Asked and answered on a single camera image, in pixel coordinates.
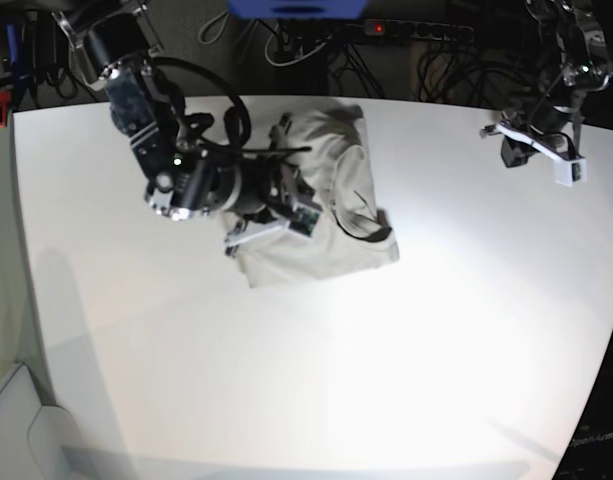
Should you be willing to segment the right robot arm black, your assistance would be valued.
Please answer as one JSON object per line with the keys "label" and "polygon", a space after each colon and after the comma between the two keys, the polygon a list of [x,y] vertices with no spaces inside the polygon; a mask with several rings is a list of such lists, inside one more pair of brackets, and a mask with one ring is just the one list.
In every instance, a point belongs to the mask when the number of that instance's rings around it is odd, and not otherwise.
{"label": "right robot arm black", "polygon": [[[145,201],[157,215],[172,221],[235,216],[224,240],[228,256],[277,232],[312,236],[322,209],[289,160],[309,150],[288,145],[290,116],[272,126],[266,148],[249,148],[252,122],[241,97],[212,71],[163,56],[144,1],[64,1],[51,13],[86,81],[105,92],[112,121],[147,180]],[[166,67],[198,75],[230,100],[225,143],[206,138],[213,115],[187,112]]]}

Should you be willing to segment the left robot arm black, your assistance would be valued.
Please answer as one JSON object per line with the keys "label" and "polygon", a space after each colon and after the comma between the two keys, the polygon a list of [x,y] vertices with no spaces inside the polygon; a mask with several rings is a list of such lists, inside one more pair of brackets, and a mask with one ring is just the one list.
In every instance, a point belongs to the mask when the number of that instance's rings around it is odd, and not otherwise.
{"label": "left robot arm black", "polygon": [[501,159],[508,168],[526,165],[542,147],[567,161],[579,160],[583,103],[607,89],[613,77],[601,3],[526,1],[524,7],[537,23],[542,46],[536,83],[481,136],[504,137]]}

